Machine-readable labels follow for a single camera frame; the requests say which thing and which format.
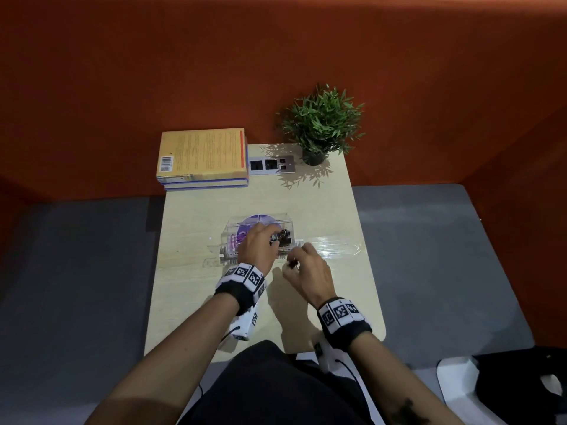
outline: tattoo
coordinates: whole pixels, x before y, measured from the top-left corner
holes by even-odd
[[[412,406],[412,400],[405,400],[405,404],[400,411],[392,415],[392,421],[401,425],[421,425],[430,422],[429,419],[419,417],[412,409]]]

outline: plant pot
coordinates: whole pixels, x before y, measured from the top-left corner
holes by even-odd
[[[311,153],[311,152],[303,149],[303,156],[301,157],[301,159],[307,165],[319,165],[325,159],[327,159],[327,154],[326,153]]]

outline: person's left hand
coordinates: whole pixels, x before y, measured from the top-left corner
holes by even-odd
[[[264,276],[272,268],[278,256],[279,241],[270,246],[270,236],[281,231],[279,225],[268,225],[267,227],[258,222],[252,227],[245,240],[238,246],[238,263],[254,265]]]

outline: forearm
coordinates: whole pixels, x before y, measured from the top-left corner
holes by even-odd
[[[212,297],[118,383],[87,423],[121,423],[131,418],[135,413],[132,409],[140,408],[141,403],[162,407],[157,423],[175,423],[238,308],[238,302],[229,294]],[[121,412],[116,411],[119,401],[124,401]]]
[[[372,333],[353,340],[348,353],[387,423],[463,425]]]

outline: green plant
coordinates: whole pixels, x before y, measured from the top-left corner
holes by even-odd
[[[352,99],[346,97],[346,90],[339,94],[337,87],[317,85],[313,94],[296,99],[292,107],[278,113],[282,116],[280,128],[292,142],[312,155],[332,151],[347,154],[353,149],[349,142],[365,135],[356,134],[364,104],[355,107]]]

